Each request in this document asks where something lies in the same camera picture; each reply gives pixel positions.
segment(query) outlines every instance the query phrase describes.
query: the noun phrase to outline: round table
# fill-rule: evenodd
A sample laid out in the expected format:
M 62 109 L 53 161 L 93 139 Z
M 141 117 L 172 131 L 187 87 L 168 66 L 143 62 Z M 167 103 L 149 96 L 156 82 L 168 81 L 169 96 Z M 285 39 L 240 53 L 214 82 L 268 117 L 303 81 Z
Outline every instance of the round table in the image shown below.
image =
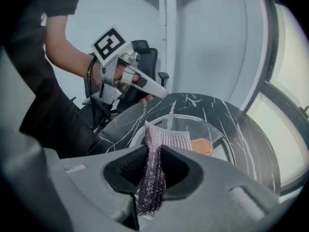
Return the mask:
M 235 165 L 280 193 L 278 161 L 262 129 L 240 109 L 215 97 L 172 93 L 163 100 L 154 98 L 145 105 L 136 104 L 113 119 L 99 137 L 107 152 L 125 149 L 146 120 L 176 114 L 199 117 L 215 127 L 228 141 Z

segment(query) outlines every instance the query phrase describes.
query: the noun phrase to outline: black pants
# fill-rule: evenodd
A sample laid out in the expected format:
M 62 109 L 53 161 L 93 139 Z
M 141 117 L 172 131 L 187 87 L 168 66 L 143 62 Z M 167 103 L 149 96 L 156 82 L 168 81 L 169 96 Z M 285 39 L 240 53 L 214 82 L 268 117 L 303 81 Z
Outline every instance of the black pants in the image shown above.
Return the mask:
M 91 155 L 105 152 L 56 80 L 51 92 L 36 97 L 20 131 L 35 137 L 43 147 L 56 150 L 60 158 L 85 156 L 94 146 Z

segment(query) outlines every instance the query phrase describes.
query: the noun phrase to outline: forearm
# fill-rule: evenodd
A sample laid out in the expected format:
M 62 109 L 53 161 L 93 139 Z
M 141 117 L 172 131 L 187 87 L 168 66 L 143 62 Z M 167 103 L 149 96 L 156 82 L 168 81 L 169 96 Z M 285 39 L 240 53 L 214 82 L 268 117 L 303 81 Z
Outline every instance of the forearm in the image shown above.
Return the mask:
M 75 48 L 66 39 L 53 46 L 46 46 L 46 55 L 57 67 L 72 74 L 87 78 L 87 70 L 93 57 Z M 96 62 L 92 70 L 92 81 L 99 84 L 100 64 Z

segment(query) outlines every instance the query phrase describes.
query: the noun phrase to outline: black and white square marker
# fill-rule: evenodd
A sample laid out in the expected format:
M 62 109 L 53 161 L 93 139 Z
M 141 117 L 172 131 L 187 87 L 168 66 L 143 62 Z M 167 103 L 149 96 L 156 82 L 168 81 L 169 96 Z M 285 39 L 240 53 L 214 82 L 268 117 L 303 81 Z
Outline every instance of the black and white square marker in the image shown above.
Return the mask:
M 126 43 L 123 37 L 116 31 L 115 28 L 111 28 L 104 33 L 94 44 L 93 47 L 97 53 L 101 56 L 103 62 L 117 51 L 121 46 Z

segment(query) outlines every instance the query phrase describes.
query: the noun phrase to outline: vertical pipe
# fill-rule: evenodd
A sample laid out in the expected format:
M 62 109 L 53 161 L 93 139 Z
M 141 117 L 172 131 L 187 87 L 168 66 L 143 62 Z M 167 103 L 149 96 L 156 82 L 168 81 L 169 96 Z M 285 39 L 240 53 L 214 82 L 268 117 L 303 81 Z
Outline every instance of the vertical pipe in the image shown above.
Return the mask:
M 166 72 L 166 0 L 159 0 L 159 15 L 161 27 L 161 66 L 160 71 Z
M 166 89 L 169 93 L 173 90 L 173 79 L 176 60 L 176 26 L 177 26 L 177 3 L 176 0 L 166 0 L 167 11 L 167 54 L 166 73 L 169 79 L 166 82 Z

